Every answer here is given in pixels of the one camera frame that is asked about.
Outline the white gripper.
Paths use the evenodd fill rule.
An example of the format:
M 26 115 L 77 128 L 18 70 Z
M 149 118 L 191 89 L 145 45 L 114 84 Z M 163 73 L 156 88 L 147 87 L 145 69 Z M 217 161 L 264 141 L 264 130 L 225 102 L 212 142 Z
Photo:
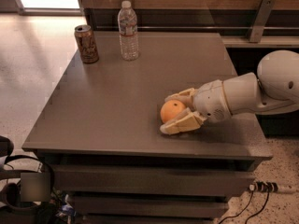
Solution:
M 167 96 L 166 102 L 178 100 L 188 108 L 160 127 L 163 134 L 185 133 L 199 129 L 206 119 L 216 123 L 232 115 L 226 102 L 223 82 L 215 80 L 204 84 L 198 90 L 189 88 Z

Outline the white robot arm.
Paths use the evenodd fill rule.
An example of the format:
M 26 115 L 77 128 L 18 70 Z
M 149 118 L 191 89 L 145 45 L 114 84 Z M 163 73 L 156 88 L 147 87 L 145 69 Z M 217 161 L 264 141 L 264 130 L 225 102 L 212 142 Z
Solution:
M 299 109 L 299 54 L 276 50 L 265 55 L 256 73 L 215 80 L 165 98 L 186 107 L 165 122 L 164 134 L 199 129 L 205 121 L 222 122 L 234 115 L 276 115 Z

